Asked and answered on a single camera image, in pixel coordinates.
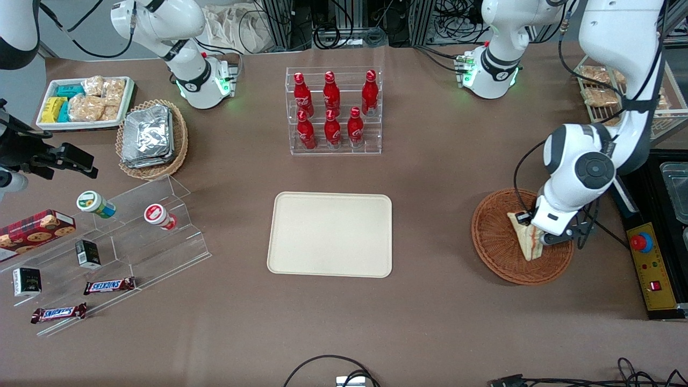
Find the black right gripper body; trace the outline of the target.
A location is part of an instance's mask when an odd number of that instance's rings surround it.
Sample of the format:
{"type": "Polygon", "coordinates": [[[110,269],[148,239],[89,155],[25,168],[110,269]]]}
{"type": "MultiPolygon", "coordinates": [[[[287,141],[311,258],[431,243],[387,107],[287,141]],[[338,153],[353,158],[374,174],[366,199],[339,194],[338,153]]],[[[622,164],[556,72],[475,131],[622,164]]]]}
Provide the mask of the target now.
{"type": "Polygon", "coordinates": [[[20,168],[23,164],[51,161],[49,150],[53,147],[44,142],[53,137],[51,132],[15,130],[2,125],[1,165],[3,168],[20,168]]]}

